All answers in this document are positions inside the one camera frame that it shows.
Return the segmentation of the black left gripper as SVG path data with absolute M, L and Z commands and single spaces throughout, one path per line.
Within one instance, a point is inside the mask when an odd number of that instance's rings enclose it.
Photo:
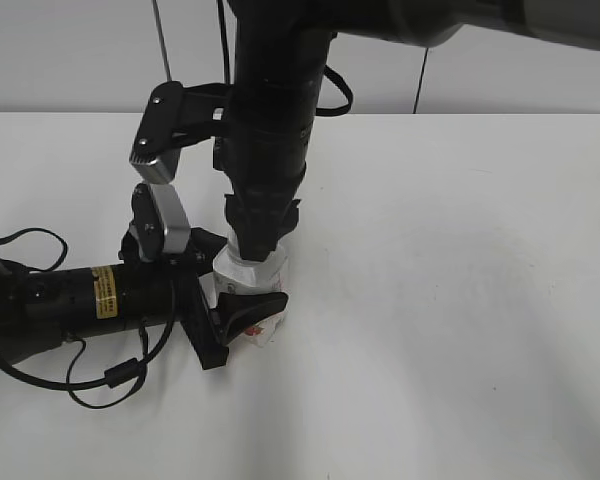
M 127 231 L 119 251 L 123 263 L 118 266 L 118 313 L 127 327 L 141 320 L 159 325 L 175 319 L 204 370 L 224 366 L 229 354 L 225 346 L 240 336 L 264 346 L 285 317 L 286 293 L 221 293 L 214 308 L 214 336 L 200 278 L 213 271 L 213 261 L 226 245 L 226 237 L 195 227 L 182 254 L 145 262 Z

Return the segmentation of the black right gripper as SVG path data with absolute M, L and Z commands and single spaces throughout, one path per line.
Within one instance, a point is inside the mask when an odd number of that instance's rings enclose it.
M 237 238 L 240 257 L 265 261 L 299 222 L 297 188 L 255 186 L 225 195 L 225 217 Z

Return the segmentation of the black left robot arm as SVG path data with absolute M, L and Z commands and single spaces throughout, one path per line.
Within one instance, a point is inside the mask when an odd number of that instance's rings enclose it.
M 225 238 L 192 230 L 180 254 L 140 258 L 138 242 L 123 237 L 120 263 L 37 272 L 0 258 L 0 355 L 15 365 L 58 348 L 71 336 L 108 335 L 173 319 L 188 337 L 201 367 L 222 367 L 230 343 L 246 329 L 285 310 L 282 292 L 222 293 L 210 307 L 200 279 Z

